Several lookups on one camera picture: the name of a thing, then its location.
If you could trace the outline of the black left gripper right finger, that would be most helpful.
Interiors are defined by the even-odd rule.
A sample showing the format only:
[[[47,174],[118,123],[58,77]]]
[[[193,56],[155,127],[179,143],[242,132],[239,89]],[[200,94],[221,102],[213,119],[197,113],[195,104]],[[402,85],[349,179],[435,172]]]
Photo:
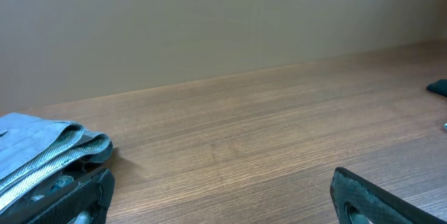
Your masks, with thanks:
[[[334,171],[330,196],[340,224],[446,224],[344,167]]]

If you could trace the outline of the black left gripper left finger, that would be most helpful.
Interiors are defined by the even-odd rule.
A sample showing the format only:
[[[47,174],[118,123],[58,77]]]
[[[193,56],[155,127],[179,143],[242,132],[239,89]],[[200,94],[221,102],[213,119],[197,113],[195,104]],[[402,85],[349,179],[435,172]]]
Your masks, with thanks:
[[[28,207],[2,217],[1,223],[70,223],[85,213],[83,223],[104,224],[114,187],[111,171],[98,167]]]

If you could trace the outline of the black shorts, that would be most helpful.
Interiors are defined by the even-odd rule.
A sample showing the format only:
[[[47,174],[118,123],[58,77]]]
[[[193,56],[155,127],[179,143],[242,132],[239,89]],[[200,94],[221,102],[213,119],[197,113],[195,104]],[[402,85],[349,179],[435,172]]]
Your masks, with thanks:
[[[426,89],[432,93],[447,97],[447,79],[440,79],[427,85]]]

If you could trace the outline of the folded grey trousers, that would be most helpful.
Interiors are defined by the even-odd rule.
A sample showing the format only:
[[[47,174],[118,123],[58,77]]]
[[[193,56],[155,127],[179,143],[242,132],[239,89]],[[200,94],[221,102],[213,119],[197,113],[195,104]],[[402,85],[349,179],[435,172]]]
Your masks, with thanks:
[[[108,135],[75,121],[10,113],[1,117],[1,213],[25,207],[109,159]]]

